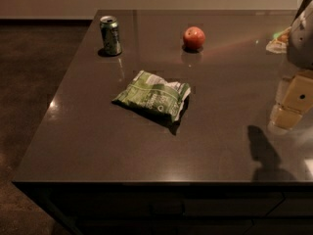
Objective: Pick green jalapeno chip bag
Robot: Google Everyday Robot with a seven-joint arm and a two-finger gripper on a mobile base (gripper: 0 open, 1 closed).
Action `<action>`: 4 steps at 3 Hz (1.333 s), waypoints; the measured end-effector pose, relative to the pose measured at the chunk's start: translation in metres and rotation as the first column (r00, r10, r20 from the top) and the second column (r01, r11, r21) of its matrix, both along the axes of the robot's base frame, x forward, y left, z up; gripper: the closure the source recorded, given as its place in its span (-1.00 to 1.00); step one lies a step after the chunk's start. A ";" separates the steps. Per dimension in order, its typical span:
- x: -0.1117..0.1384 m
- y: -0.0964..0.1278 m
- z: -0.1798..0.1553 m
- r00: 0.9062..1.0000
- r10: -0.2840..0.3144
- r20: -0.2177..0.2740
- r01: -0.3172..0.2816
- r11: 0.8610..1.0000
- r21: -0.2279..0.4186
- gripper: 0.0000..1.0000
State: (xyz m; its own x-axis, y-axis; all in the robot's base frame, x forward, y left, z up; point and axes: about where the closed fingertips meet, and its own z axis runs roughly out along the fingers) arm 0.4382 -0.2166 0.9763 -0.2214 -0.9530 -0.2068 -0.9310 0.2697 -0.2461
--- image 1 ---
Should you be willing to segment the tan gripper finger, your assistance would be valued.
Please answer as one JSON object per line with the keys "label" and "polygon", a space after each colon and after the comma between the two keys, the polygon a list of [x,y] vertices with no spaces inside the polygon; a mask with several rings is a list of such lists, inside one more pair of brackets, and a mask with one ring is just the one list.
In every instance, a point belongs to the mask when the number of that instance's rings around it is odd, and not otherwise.
{"label": "tan gripper finger", "polygon": [[275,130],[291,130],[312,108],[313,70],[300,70],[280,81],[269,126]]}

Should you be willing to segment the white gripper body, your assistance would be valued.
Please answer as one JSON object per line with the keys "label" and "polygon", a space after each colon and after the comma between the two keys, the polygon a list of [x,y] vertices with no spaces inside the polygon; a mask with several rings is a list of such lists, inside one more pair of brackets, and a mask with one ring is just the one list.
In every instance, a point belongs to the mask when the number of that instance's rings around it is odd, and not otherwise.
{"label": "white gripper body", "polygon": [[313,69],[313,6],[299,11],[291,25],[288,60],[300,69]]}

